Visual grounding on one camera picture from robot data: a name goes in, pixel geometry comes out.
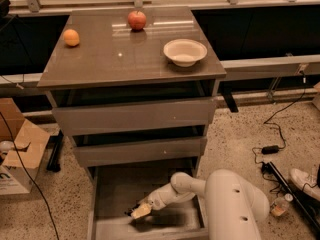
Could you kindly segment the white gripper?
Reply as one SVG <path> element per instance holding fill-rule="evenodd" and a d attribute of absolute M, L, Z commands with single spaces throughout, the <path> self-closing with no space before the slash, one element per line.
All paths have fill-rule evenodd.
<path fill-rule="evenodd" d="M 133 219 L 139 219 L 148 215 L 151 210 L 161 210 L 166 204 L 161 196 L 162 192 L 159 190 L 152 191 L 147 198 L 141 199 L 139 205 L 131 212 Z"/>

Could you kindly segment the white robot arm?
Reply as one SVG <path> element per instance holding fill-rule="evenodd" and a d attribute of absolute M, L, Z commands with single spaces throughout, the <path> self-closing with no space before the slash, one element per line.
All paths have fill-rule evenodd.
<path fill-rule="evenodd" d="M 270 211 L 266 195 L 226 169 L 214 171 L 206 180 L 176 172 L 168 184 L 139 201 L 129 215 L 138 219 L 195 196 L 205 200 L 210 240 L 262 240 L 257 223 L 265 220 Z"/>

